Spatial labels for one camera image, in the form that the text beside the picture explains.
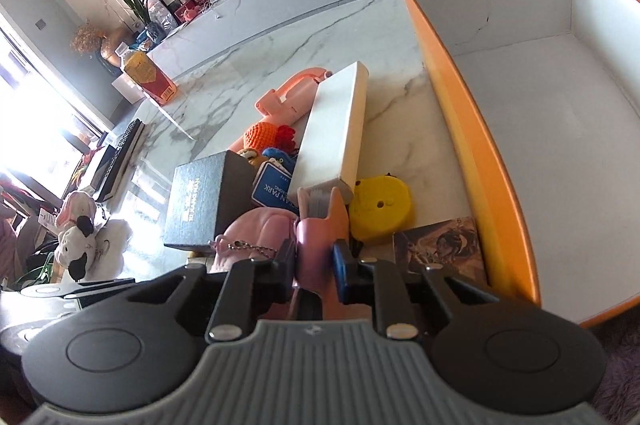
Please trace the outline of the yellow tape measure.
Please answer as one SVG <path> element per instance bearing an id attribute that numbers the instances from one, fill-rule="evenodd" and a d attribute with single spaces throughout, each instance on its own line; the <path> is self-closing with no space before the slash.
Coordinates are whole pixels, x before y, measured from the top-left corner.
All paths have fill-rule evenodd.
<path id="1" fill-rule="evenodd" d="M 391 174 L 360 178 L 348 205 L 352 237 L 364 244 L 390 241 L 416 220 L 409 186 Z"/>

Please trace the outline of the pink plush pouch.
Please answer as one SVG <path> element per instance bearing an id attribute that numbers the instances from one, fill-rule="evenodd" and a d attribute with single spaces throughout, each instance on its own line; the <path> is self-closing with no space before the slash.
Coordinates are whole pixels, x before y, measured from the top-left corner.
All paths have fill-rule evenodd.
<path id="1" fill-rule="evenodd" d="M 286 242 L 294 245 L 294 280 L 320 296 L 323 317 L 346 320 L 348 311 L 338 301 L 333 280 L 333 245 L 349 239 L 349 218 L 340 189 L 300 188 L 299 213 L 285 208 L 253 208 L 217 235 L 210 245 L 211 273 L 226 272 L 240 260 L 273 259 Z"/>

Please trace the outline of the dark grey gift box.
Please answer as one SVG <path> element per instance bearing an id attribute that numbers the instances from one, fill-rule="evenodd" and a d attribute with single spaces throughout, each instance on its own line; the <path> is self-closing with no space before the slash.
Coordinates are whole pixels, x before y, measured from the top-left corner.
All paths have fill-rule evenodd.
<path id="1" fill-rule="evenodd" d="M 209 249 L 217 235 L 254 208 L 255 175 L 247 159 L 229 150 L 178 166 L 172 178 L 164 245 L 188 252 Z"/>

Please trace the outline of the orange crochet ball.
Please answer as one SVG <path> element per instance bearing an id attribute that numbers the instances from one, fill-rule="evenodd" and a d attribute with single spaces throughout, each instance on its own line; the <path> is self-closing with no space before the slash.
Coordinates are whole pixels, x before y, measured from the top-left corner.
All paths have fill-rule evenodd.
<path id="1" fill-rule="evenodd" d="M 295 130 L 288 125 L 274 125 L 269 122 L 257 122 L 245 130 L 243 148 L 262 153 L 268 148 L 276 148 L 291 153 L 296 148 Z"/>

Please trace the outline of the pink selfie stick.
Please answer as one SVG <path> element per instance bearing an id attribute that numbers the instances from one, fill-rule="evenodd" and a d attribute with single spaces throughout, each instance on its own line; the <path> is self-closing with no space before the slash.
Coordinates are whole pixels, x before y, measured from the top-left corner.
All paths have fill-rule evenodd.
<path id="1" fill-rule="evenodd" d="M 292 126 L 310 111 L 318 86 L 331 75 L 323 68 L 308 68 L 292 75 L 278 89 L 269 89 L 255 102 L 262 122 Z"/>

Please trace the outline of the picture card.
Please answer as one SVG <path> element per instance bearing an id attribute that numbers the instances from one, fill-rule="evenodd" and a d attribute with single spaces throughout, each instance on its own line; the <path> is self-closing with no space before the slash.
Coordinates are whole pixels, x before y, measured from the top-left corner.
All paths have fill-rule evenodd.
<path id="1" fill-rule="evenodd" d="M 393 235 L 395 263 L 402 271 L 450 266 L 474 281 L 487 282 L 484 257 L 472 217 L 448 219 Z"/>

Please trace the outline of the blue card tag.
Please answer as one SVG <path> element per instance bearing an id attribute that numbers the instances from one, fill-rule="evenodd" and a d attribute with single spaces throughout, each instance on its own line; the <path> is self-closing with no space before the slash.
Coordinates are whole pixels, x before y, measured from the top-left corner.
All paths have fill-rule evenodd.
<path id="1" fill-rule="evenodd" d="M 283 208 L 295 214 L 297 206 L 288 198 L 292 175 L 282 167 L 267 161 L 260 165 L 250 197 L 263 208 Z"/>

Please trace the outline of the teddy bear blue outfit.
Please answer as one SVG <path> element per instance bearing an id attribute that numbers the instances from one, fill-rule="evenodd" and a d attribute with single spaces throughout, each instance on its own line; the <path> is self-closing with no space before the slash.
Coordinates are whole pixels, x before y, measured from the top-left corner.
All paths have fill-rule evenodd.
<path id="1" fill-rule="evenodd" d="M 262 166 L 262 163 L 271 162 L 282 168 L 282 170 L 292 173 L 296 163 L 294 156 L 273 147 L 267 148 L 262 152 L 258 152 L 253 148 L 245 148 L 239 152 L 239 155 L 246 159 L 250 165 L 254 166 L 256 170 Z"/>

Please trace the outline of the long white box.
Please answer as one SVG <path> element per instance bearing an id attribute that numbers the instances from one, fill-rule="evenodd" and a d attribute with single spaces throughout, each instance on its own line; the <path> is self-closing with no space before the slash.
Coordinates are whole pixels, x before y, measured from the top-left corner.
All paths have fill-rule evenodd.
<path id="1" fill-rule="evenodd" d="M 348 203 L 354 195 L 366 114 L 369 70 L 360 61 L 318 86 L 294 167 L 288 198 L 297 191 L 337 188 Z"/>

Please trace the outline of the cow plush toy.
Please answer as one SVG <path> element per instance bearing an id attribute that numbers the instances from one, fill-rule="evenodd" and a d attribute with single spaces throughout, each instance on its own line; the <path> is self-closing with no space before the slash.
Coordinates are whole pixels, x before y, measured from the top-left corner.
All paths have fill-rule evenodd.
<path id="1" fill-rule="evenodd" d="M 107 281 L 124 270 L 124 253 L 132 237 L 126 220 L 96 223 L 96 202 L 81 191 L 70 193 L 56 216 L 55 283 Z"/>

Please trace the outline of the black remote control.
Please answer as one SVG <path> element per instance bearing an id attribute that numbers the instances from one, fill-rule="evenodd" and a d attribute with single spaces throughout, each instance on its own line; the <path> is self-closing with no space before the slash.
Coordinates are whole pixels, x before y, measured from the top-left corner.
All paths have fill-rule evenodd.
<path id="1" fill-rule="evenodd" d="M 96 202 L 104 203 L 114 197 L 144 129 L 145 124 L 140 119 L 134 119 L 118 137 L 113 159 L 108 162 L 103 182 L 93 196 Z"/>

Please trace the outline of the orange juice bottle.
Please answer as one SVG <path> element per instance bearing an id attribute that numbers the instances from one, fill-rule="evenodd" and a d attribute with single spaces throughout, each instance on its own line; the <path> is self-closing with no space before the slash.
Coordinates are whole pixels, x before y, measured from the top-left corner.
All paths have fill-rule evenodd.
<path id="1" fill-rule="evenodd" d="M 115 54 L 119 56 L 122 72 L 161 107 L 175 98 L 178 93 L 177 85 L 145 52 L 132 49 L 126 43 L 120 43 L 115 49 Z"/>

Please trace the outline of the orange cardboard box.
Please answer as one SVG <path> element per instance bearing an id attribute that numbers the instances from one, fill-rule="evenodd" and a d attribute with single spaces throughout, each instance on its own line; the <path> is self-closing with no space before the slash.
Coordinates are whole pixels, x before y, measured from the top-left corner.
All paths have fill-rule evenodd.
<path id="1" fill-rule="evenodd" d="M 639 301 L 639 0 L 405 0 L 498 291 Z"/>

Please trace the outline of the brass vase dried flowers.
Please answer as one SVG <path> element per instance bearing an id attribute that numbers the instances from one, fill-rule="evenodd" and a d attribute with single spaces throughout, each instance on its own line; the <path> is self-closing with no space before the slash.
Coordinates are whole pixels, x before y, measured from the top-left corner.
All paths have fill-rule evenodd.
<path id="1" fill-rule="evenodd" d="M 116 48 L 122 44 L 131 44 L 134 40 L 132 32 L 121 24 L 116 29 L 104 30 L 87 22 L 78 26 L 70 47 L 78 54 L 97 54 L 104 61 L 115 68 L 120 67 L 120 58 L 116 55 Z"/>

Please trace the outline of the green potted plant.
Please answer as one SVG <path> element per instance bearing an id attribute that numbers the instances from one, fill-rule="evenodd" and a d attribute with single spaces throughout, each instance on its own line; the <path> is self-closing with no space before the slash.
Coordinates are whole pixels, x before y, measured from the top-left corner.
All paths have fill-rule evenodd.
<path id="1" fill-rule="evenodd" d="M 122 0 L 134 16 L 143 24 L 146 35 L 155 44 L 160 44 L 166 37 L 162 26 L 156 22 L 150 13 L 149 0 Z"/>

